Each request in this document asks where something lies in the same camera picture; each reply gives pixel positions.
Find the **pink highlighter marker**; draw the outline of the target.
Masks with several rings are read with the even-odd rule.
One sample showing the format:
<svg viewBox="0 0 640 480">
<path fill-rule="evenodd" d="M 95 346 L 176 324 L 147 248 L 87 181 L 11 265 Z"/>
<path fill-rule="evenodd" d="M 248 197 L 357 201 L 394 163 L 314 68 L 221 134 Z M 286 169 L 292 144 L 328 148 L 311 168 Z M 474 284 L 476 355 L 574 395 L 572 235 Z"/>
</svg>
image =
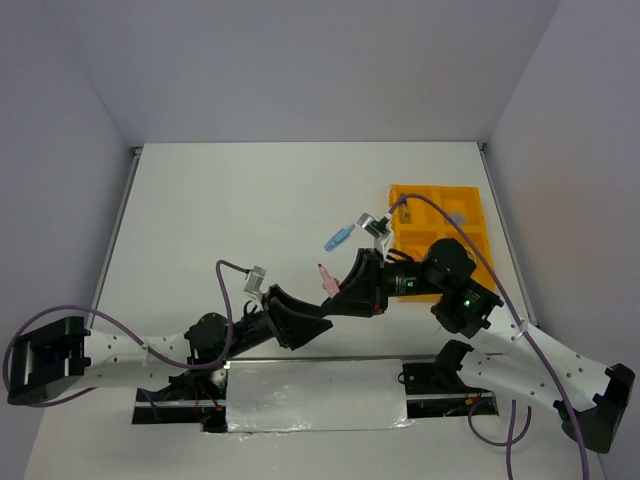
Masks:
<svg viewBox="0 0 640 480">
<path fill-rule="evenodd" d="M 323 289 L 330 298 L 334 298 L 340 292 L 340 281 L 333 277 L 323 264 L 318 263 L 317 267 L 322 279 Z"/>
</svg>

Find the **clear round pin container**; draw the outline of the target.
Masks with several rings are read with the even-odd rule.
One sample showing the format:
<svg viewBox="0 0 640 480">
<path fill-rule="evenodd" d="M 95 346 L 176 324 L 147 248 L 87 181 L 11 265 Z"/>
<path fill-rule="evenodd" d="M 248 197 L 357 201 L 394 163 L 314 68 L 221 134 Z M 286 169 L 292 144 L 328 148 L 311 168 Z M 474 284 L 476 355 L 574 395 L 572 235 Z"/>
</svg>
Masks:
<svg viewBox="0 0 640 480">
<path fill-rule="evenodd" d="M 465 212 L 450 212 L 449 216 L 457 224 L 467 225 L 469 223 L 469 218 Z"/>
</svg>

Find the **orange highlighter marker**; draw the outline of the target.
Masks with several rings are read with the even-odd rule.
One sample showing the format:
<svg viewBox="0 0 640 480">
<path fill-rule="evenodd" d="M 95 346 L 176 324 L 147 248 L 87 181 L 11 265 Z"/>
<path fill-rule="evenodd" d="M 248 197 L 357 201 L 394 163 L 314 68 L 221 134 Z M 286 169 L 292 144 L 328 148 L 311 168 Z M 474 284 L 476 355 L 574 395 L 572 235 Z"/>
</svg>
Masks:
<svg viewBox="0 0 640 480">
<path fill-rule="evenodd" d="M 426 249 L 423 246 L 410 246 L 408 253 L 414 258 L 422 258 L 426 253 Z"/>
</svg>

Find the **small blue-capped glue bottle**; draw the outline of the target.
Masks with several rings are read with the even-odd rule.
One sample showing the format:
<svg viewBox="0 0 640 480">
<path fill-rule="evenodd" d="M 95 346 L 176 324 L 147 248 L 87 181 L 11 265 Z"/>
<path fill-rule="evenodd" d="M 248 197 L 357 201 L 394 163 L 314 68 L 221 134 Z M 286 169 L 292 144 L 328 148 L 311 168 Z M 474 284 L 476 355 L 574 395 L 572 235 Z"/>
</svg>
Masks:
<svg viewBox="0 0 640 480">
<path fill-rule="evenodd" d="M 412 216 L 411 210 L 409 207 L 409 200 L 407 198 L 403 199 L 398 207 L 397 207 L 397 215 L 400 224 L 411 224 Z"/>
</svg>

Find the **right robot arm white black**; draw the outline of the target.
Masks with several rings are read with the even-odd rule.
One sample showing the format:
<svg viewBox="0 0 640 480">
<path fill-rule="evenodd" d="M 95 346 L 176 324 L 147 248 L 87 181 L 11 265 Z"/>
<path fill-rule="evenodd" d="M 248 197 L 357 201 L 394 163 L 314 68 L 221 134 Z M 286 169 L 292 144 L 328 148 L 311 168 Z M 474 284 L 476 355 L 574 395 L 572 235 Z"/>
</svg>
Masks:
<svg viewBox="0 0 640 480">
<path fill-rule="evenodd" d="M 472 279 L 476 268 L 455 239 L 436 241 L 420 262 L 386 261 L 359 250 L 348 276 L 320 271 L 329 316 L 372 317 L 392 297 L 438 295 L 431 312 L 453 339 L 436 356 L 436 383 L 492 390 L 558 414 L 563 432 L 586 449 L 607 453 L 629 404 L 635 374 L 621 363 L 606 366 L 569 349 L 535 326 L 492 319 L 503 300 Z"/>
</svg>

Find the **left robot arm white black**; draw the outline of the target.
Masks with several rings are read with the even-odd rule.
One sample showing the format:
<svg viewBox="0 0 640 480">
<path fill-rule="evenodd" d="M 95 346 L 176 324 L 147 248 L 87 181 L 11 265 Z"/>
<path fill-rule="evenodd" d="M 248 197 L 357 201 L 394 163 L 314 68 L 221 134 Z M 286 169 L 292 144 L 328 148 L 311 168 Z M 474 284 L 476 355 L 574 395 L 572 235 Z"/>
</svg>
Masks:
<svg viewBox="0 0 640 480">
<path fill-rule="evenodd" d="M 231 322 L 207 313 L 186 332 L 142 337 L 121 323 L 116 333 L 90 329 L 67 316 L 18 335 L 6 354 L 4 378 L 11 405 L 60 404 L 70 390 L 133 387 L 189 396 L 196 377 L 209 377 L 225 362 L 271 339 L 296 350 L 330 330 L 326 318 L 298 313 L 278 298 L 245 310 Z"/>
</svg>

